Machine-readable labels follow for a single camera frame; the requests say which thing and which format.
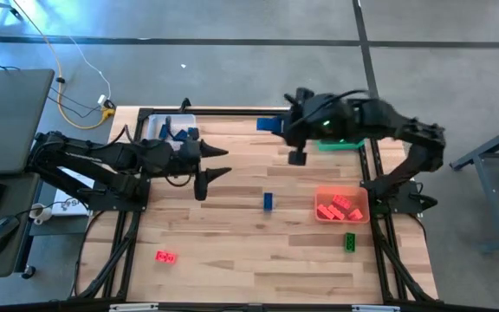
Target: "yellow cable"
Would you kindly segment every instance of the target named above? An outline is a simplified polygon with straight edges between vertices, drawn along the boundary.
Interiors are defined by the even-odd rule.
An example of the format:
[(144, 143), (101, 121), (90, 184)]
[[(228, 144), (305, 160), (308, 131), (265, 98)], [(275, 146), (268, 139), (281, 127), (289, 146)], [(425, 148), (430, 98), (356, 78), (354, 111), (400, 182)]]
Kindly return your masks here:
[[(28, 14), (26, 14), (26, 11), (24, 11), (23, 7), (21, 7), (21, 5), (18, 4), (18, 2), (16, 0), (13, 0), (13, 2), (16, 4), (16, 6), (18, 7), (18, 9), (20, 9), (23, 12), (23, 14), (26, 16), (26, 18), (28, 18), (28, 20), (30, 21), (30, 23), (32, 24), (32, 26), (34, 26), (34, 28), (40, 33), (40, 35), (43, 37), (43, 41), (45, 41), (48, 44), (49, 49), (51, 49), (51, 53), (53, 53), (53, 56), (55, 57), (55, 62), (57, 62), (57, 68), (58, 68), (58, 71), (59, 71), (59, 78), (62, 78), (61, 62), (59, 62), (59, 56), (57, 56), (57, 53), (53, 49), (53, 46), (51, 45), (51, 43), (49, 43), (48, 38), (34, 24), (34, 22), (32, 21), (32, 19), (30, 18), (30, 16)], [(94, 129), (96, 127), (101, 126), (101, 124), (103, 123), (103, 121), (105, 121), (110, 116), (114, 115), (114, 109), (104, 107), (101, 110), (101, 112), (102, 112), (102, 114), (101, 114), (101, 120), (97, 124), (95, 124), (93, 126), (87, 126), (87, 127), (79, 126), (76, 123), (74, 123), (71, 119), (69, 119), (67, 117), (67, 115), (65, 114), (65, 112), (62, 110), (62, 105), (61, 105), (61, 99), (62, 98), (61, 98), (61, 94), (62, 94), (62, 83), (59, 82), (59, 94), (57, 95), (57, 103), (58, 103), (57, 106), (59, 107), (59, 112), (61, 112), (62, 118), (64, 118), (65, 121), (68, 122), (73, 127), (77, 127), (77, 128), (79, 128), (81, 130)]]

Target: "red lego brick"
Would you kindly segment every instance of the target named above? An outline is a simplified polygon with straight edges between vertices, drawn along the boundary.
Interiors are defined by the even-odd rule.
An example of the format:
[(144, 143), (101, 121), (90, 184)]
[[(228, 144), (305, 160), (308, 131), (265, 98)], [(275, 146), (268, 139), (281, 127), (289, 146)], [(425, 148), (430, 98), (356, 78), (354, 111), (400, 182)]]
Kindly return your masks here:
[(352, 211), (352, 213), (350, 213), (348, 216), (353, 221), (358, 221), (363, 218), (363, 215), (361, 214), (361, 211), (359, 209)]
[(332, 214), (332, 212), (330, 212), (327, 209), (327, 207), (325, 207), (324, 205), (318, 205), (317, 210), (320, 211), (323, 215), (325, 215), (325, 217), (327, 217), (331, 220), (334, 218), (334, 214)]
[(171, 252), (157, 250), (157, 255), (155, 255), (155, 260), (162, 262), (162, 263), (173, 264), (177, 261), (177, 255), (175, 255)]
[(342, 212), (340, 212), (338, 209), (336, 209), (336, 207), (334, 207), (333, 205), (330, 205), (329, 207), (327, 207), (327, 209), (330, 212), (332, 212), (340, 220), (343, 220), (346, 217), (346, 216), (344, 216), (344, 214)]
[(346, 210), (350, 209), (350, 207), (352, 206), (352, 202), (347, 200), (347, 198), (345, 198), (341, 195), (334, 195), (333, 204), (335, 204), (341, 208), (344, 208)]

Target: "computer mouse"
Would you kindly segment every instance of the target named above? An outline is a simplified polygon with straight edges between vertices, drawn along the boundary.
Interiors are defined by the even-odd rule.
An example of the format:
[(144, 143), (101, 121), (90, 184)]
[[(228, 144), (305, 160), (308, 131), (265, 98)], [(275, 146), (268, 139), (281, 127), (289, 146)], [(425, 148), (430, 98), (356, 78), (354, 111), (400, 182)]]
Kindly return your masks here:
[(5, 249), (21, 222), (15, 216), (0, 219), (0, 253)]

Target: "wooden tabletop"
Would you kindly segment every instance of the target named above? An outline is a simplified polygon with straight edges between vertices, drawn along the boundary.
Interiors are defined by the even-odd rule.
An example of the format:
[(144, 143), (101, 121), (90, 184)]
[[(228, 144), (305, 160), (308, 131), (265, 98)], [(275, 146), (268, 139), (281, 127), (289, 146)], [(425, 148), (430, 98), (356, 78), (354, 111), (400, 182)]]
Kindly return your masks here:
[[(118, 107), (110, 138), (125, 124), (133, 133), (138, 110)], [(313, 214), (316, 186), (362, 180), (356, 152), (319, 152), (309, 142), (307, 165), (289, 166), (290, 149), (281, 138), (257, 132), (256, 117), (197, 116), (197, 124), (203, 140), (230, 151), (204, 159), (204, 167), (233, 170), (211, 183), (204, 202), (193, 198), (191, 183), (176, 188), (163, 179), (152, 181), (128, 301), (381, 303), (370, 225), (321, 224)], [(401, 142), (382, 140), (379, 148), (386, 172), (405, 157)], [(371, 163), (368, 144), (367, 151)], [(264, 192), (274, 194), (270, 214), (263, 213)], [(106, 212), (90, 231), (80, 289), (108, 259), (116, 218), (116, 212)], [(437, 297), (421, 228), (406, 215), (394, 216), (394, 225), (403, 263), (426, 293)], [(353, 254), (344, 251), (347, 232), (356, 233)], [(177, 262), (156, 262), (157, 250), (177, 254)], [(389, 264), (387, 272), (396, 294)]]

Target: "concrete floor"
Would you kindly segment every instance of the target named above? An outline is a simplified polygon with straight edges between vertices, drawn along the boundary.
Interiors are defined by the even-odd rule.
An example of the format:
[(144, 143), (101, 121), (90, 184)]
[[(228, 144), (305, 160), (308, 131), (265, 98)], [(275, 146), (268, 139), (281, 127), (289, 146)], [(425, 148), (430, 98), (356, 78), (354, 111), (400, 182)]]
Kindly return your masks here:
[[(82, 0), (21, 1), (48, 35), (113, 38), (324, 39), (359, 38), (352, 0)], [(361, 0), (369, 40), (499, 42), (499, 0)], [(0, 15), (0, 35), (35, 35), (27, 23)], [(67, 95), (95, 104), (107, 86), (75, 46), (55, 45)], [(366, 88), (359, 47), (82, 45), (112, 83), (118, 105), (277, 106), (282, 94), (307, 86), (341, 92)], [(446, 163), (499, 133), (499, 49), (371, 48), (379, 93), (400, 113), (447, 128)], [(0, 43), (0, 63), (55, 68), (44, 44)], [(89, 125), (97, 121), (79, 120)], [(58, 129), (107, 140), (111, 121), (91, 131), (45, 107), (40, 131)], [(425, 213), (440, 298), (499, 308), (499, 252), (478, 245), (495, 238), (488, 205), (472, 167), (421, 174), (424, 193), (439, 200)], [(0, 278), (0, 304), (67, 297), (80, 237), (37, 237), (28, 281)]]

